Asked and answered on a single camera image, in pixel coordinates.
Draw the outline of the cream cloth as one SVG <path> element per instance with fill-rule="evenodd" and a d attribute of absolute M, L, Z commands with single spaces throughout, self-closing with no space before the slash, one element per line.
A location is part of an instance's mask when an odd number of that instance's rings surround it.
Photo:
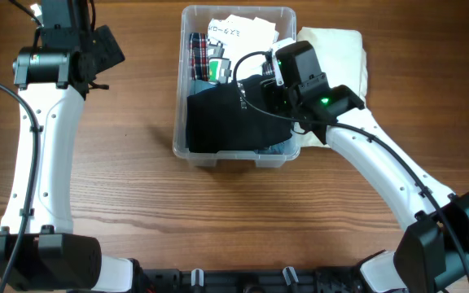
<path fill-rule="evenodd" d="M 368 89 L 366 52 L 356 30 L 303 27 L 296 40 L 308 41 L 315 49 L 320 68 L 331 88 L 346 85 L 364 103 Z"/>

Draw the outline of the white printed t-shirt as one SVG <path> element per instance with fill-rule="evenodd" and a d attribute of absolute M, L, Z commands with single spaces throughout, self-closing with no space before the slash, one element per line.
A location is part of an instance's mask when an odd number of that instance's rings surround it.
<path fill-rule="evenodd" d="M 224 20 L 211 19 L 206 41 L 208 81 L 231 82 L 235 65 L 242 57 L 269 50 L 278 36 L 276 24 L 262 18 L 229 15 Z"/>

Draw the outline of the red plaid shirt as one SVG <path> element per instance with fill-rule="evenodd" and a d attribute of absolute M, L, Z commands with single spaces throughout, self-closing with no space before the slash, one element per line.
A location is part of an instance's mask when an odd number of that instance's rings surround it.
<path fill-rule="evenodd" d="M 191 78 L 212 84 L 232 81 L 235 65 L 242 57 L 267 51 L 277 37 L 276 31 L 243 32 L 240 29 L 210 30 L 208 35 L 190 35 Z"/>

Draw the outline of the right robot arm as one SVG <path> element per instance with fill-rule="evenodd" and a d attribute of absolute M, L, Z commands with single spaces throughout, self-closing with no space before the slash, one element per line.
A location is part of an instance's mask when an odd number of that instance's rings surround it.
<path fill-rule="evenodd" d="M 395 251 L 361 262 L 368 292 L 439 292 L 469 283 L 469 192 L 457 195 L 419 167 L 346 85 L 331 86 L 313 46 L 291 38 L 270 47 L 271 113 L 294 121 L 342 155 L 391 209 L 403 236 Z"/>

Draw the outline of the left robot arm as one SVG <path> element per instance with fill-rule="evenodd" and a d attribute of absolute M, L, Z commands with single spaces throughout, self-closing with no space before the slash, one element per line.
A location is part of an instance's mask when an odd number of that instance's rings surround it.
<path fill-rule="evenodd" d="M 43 1 L 29 11 L 33 44 L 12 64 L 20 105 L 15 175 L 0 223 L 0 291 L 144 292 L 134 259 L 106 256 L 76 235 L 70 205 L 72 153 L 96 76 L 124 60 L 91 1 Z"/>

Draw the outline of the clear plastic storage container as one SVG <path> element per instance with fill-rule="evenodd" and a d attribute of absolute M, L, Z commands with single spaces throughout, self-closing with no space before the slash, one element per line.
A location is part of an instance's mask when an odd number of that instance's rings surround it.
<path fill-rule="evenodd" d="M 279 39 L 296 39 L 296 13 L 290 7 L 191 5 L 184 8 L 181 18 L 173 153 L 194 166 L 214 167 L 219 160 L 251 160 L 258 168 L 279 168 L 300 154 L 299 136 L 296 133 L 285 141 L 281 155 L 257 154 L 254 151 L 192 153 L 186 146 L 186 97 L 191 89 L 190 35 L 205 33 L 210 20 L 225 19 L 229 15 L 268 20 L 276 24 L 275 30 L 278 31 Z"/>

